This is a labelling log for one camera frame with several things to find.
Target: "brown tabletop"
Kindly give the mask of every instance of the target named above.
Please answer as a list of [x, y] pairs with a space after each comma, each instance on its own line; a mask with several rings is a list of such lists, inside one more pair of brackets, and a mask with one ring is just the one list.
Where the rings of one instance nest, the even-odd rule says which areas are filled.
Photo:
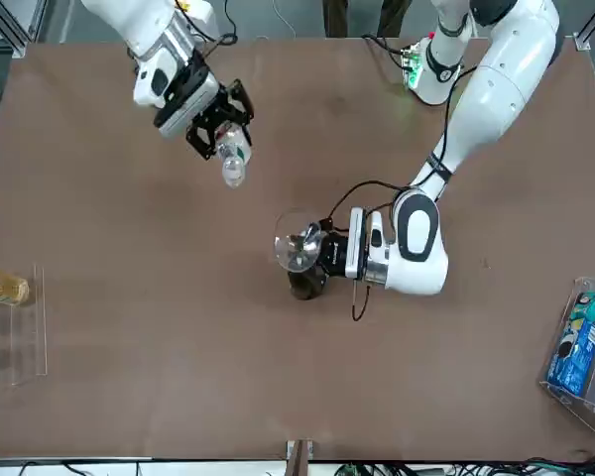
[[[473, 42], [468, 64], [486, 44]], [[364, 179], [406, 183], [437, 141], [360, 40], [219, 49], [256, 107], [242, 188], [132, 102], [121, 45], [31, 45], [0, 109], [0, 267], [47, 278], [49, 375], [0, 391], [0, 456], [582, 458], [595, 435], [537, 386], [572, 281], [595, 276], [595, 77], [566, 45], [440, 202], [443, 292], [351, 283], [295, 300], [276, 218]], [[390, 195], [365, 189], [351, 205]]]

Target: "wire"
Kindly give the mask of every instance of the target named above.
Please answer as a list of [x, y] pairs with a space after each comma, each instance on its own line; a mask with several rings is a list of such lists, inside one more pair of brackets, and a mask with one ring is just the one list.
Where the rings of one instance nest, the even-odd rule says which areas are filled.
[[382, 203], [381, 205], [377, 205], [377, 206], [373, 206], [372, 208], [369, 208], [368, 211], [366, 212], [366, 216], [370, 216], [372, 213], [374, 213], [377, 210], [381, 210], [382, 208], [386, 208], [388, 205], [390, 205], [393, 201], [387, 201], [386, 203]]
[[379, 185], [379, 186], [383, 186], [385, 188], [389, 188], [389, 189], [396, 190], [396, 191], [401, 191], [404, 188], [404, 187], [393, 185], [391, 183], [387, 183], [386, 181], [381, 181], [381, 180], [360, 181], [359, 183], [356, 183], [353, 186], [351, 186], [350, 189], [346, 193], [344, 193], [339, 200], [337, 200], [337, 203], [335, 203], [333, 208], [330, 210], [330, 213], [328, 213], [327, 218], [331, 218], [333, 216], [333, 213], [335, 213], [335, 210], [337, 208], [339, 208], [339, 205], [341, 205], [344, 202], [344, 200], [346, 198], [348, 198], [348, 196], [350, 196], [350, 194], [353, 191], [355, 191], [357, 188], [361, 188], [362, 186], [366, 186], [366, 185]]
[[386, 41], [385, 38], [378, 38], [374, 35], [371, 35], [370, 33], [362, 35], [361, 38], [364, 40], [371, 40], [372, 42], [375, 42], [375, 44], [382, 50], [385, 50], [389, 53], [394, 53], [395, 55], [400, 55], [401, 50], [405, 50], [406, 48], [411, 46], [411, 45], [407, 45], [406, 47], [403, 47], [403, 48], [400, 48], [397, 50], [395, 48], [392, 48], [390, 45], [388, 45], [388, 42]]
[[18, 473], [18, 476], [23, 476], [24, 472], [27, 470], [27, 468], [29, 466], [36, 466], [38, 463], [37, 461], [27, 461], [26, 463], [24, 463], [22, 465], [22, 468], [20, 468], [20, 472]]
[[187, 15], [187, 12], [185, 12], [185, 9], [180, 4], [179, 0], [175, 0], [175, 3], [177, 4], [178, 9], [182, 13], [182, 15], [185, 17], [187, 22], [198, 32], [198, 34], [200, 36], [202, 36], [209, 42], [217, 43], [219, 46], [231, 47], [232, 45], [235, 45], [236, 43], [238, 43], [238, 35], [237, 35], [236, 24], [232, 20], [232, 18], [229, 16], [229, 12], [227, 11], [227, 2], [228, 1], [229, 0], [225, 0], [225, 3], [224, 3], [225, 16], [227, 17], [227, 20], [229, 21], [229, 23], [231, 23], [231, 26], [233, 27], [233, 32], [221, 35], [220, 38], [218, 38], [218, 39], [211, 38], [209, 35], [207, 35], [205, 32], [203, 32], [200, 28], [198, 28], [198, 26], [191, 20], [191, 18], [189, 18], [189, 16]]
[[229, 2], [229, 0], [225, 0], [224, 7], [223, 8], [225, 10], [225, 17], [227, 17], [227, 21], [229, 23], [231, 23], [231, 27], [232, 27], [233, 30], [232, 30], [232, 33], [231, 34], [227, 34], [227, 35], [231, 35], [231, 37], [234, 39], [233, 40], [233, 42], [234, 42], [233, 44], [235, 44], [236, 42], [238, 42], [238, 35], [237, 35], [237, 33], [238, 33], [238, 27], [236, 27], [236, 22], [234, 22], [234, 20], [231, 18], [231, 15], [229, 15], [229, 11], [227, 10], [227, 3], [228, 2]]
[[70, 471], [71, 473], [74, 474], [78, 474], [79, 476], [88, 476], [88, 473], [85, 473], [83, 471], [79, 471], [78, 469], [73, 468], [72, 466], [70, 466], [70, 464], [63, 462], [61, 464], [64, 468], [66, 468], [68, 471]]
[[471, 74], [472, 72], [474, 72], [477, 67], [478, 66], [476, 65], [476, 66], [470, 67], [469, 69], [464, 71], [462, 74], [460, 74], [456, 78], [456, 80], [454, 81], [452, 86], [449, 88], [449, 93], [447, 94], [447, 105], [445, 106], [445, 120], [443, 122], [443, 147], [442, 147], [442, 150], [440, 153], [440, 157], [438, 158], [438, 163], [429, 172], [429, 174], [427, 174], [421, 181], [419, 181], [417, 183], [413, 183], [414, 186], [419, 187], [419, 186], [423, 185], [424, 183], [426, 183], [436, 173], [438, 166], [440, 166], [443, 163], [443, 158], [445, 157], [445, 151], [447, 150], [447, 126], [449, 125], [449, 107], [451, 105], [452, 96], [454, 94], [454, 91], [456, 90], [456, 85], [458, 84], [458, 81], [460, 81], [463, 77], [467, 76], [468, 74]]
[[364, 40], [370, 40], [372, 42], [375, 43], [375, 45], [377, 45], [379, 48], [381, 48], [382, 50], [384, 50], [386, 53], [388, 53], [388, 57], [390, 57], [390, 60], [395, 64], [395, 66], [401, 70], [404, 71], [409, 71], [412, 70], [411, 68], [407, 67], [407, 66], [403, 66], [399, 61], [397, 61], [397, 59], [395, 58], [395, 55], [399, 55], [401, 56], [402, 51], [409, 48], [411, 45], [406, 45], [405, 47], [402, 47], [400, 49], [395, 49], [392, 48], [390, 45], [388, 45], [388, 41], [385, 38], [378, 38], [374, 35], [371, 35], [369, 33], [362, 35], [361, 38], [363, 38]]
[[377, 471], [379, 474], [381, 474], [381, 476], [386, 476], [386, 473], [384, 473], [376, 464], [371, 464], [370, 466], [373, 468], [373, 474], [375, 474], [375, 471]]
[[[383, 467], [391, 476], [418, 476], [416, 471], [399, 461], [347, 463], [340, 466], [335, 475], [370, 475], [369, 469], [377, 474], [380, 469], [377, 465]], [[480, 461], [472, 464], [454, 463], [448, 474], [452, 476], [534, 476], [543, 470], [554, 471], [564, 476], [595, 476], [595, 455], [580, 463], [558, 463], [543, 458], [531, 458], [510, 464], [496, 461]]]
[[298, 34], [296, 33], [296, 29], [294, 28], [294, 26], [289, 23], [287, 21], [287, 19], [285, 17], [282, 16], [282, 14], [280, 13], [280, 11], [278, 10], [278, 5], [276, 5], [276, 0], [271, 0], [271, 4], [274, 7], [274, 12], [276, 12], [276, 16], [283, 21], [283, 23], [285, 25], [287, 25], [287, 27], [289, 27], [289, 30], [291, 30], [294, 34], [294, 39], [298, 37]]
[[355, 288], [353, 289], [353, 307], [352, 307], [352, 316], [353, 316], [353, 320], [355, 322], [359, 322], [359, 320], [364, 316], [364, 312], [366, 312], [366, 307], [368, 306], [368, 298], [370, 297], [370, 285], [366, 285], [366, 297], [364, 298], [364, 305], [361, 308], [361, 312], [359, 312], [359, 315], [355, 314], [355, 293], [356, 293], [356, 286], [357, 284], [355, 283]]

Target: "blue package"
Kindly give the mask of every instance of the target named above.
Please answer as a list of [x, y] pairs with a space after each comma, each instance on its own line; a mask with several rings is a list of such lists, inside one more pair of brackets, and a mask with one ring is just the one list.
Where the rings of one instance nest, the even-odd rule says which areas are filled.
[[595, 355], [595, 326], [571, 313], [548, 368], [550, 383], [581, 397]]

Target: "white robotic arm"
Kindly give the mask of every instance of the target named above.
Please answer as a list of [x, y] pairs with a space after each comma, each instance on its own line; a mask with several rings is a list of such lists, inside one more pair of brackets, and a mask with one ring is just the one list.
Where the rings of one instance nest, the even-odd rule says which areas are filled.
[[494, 25], [492, 45], [454, 109], [447, 139], [441, 137], [413, 180], [413, 187], [395, 202], [396, 240], [390, 245], [386, 288], [426, 295], [442, 289], [447, 255], [435, 202], [467, 157], [507, 132], [555, 52], [559, 19], [551, 0], [504, 2], [507, 8], [498, 9], [501, 16], [489, 22], [489, 12], [484, 8], [493, 3], [499, 4], [472, 2], [474, 19]]
[[[138, 66], [134, 100], [159, 109], [154, 123], [161, 134], [186, 130], [187, 141], [205, 159], [219, 156], [225, 181], [240, 184], [251, 157], [247, 126], [253, 105], [238, 79], [228, 87], [216, 80], [197, 48], [222, 38], [211, 5], [204, 0], [82, 3], [128, 45]], [[187, 12], [178, 8], [183, 5]]]
[[[390, 218], [395, 241], [386, 241], [379, 211], [368, 216], [364, 209], [353, 208], [347, 237], [334, 231], [330, 219], [317, 224], [325, 235], [320, 240], [317, 260], [325, 278], [343, 276], [414, 295], [440, 292], [447, 276], [448, 259], [435, 202], [456, 169], [474, 150], [505, 134], [553, 58], [559, 20], [551, 0], [433, 0], [433, 3], [439, 11], [439, 28], [433, 39], [423, 39], [404, 52], [406, 84], [421, 101], [439, 104], [450, 95], [471, 36], [472, 17], [483, 26], [493, 26], [492, 45], [473, 71], [446, 134], [411, 185], [400, 189], [393, 201]], [[297, 248], [307, 249], [307, 245], [298, 243]], [[296, 256], [299, 253], [303, 252], [294, 251]], [[301, 270], [299, 279], [289, 271], [294, 288], [313, 290], [301, 294], [294, 291], [295, 295], [313, 298], [321, 292], [325, 279], [317, 267]]]

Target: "juice bottle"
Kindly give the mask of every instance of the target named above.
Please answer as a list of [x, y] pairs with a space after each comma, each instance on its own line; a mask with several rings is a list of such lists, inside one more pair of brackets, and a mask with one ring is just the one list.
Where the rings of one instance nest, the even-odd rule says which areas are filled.
[[3, 304], [21, 304], [29, 297], [27, 280], [0, 271], [0, 302]]

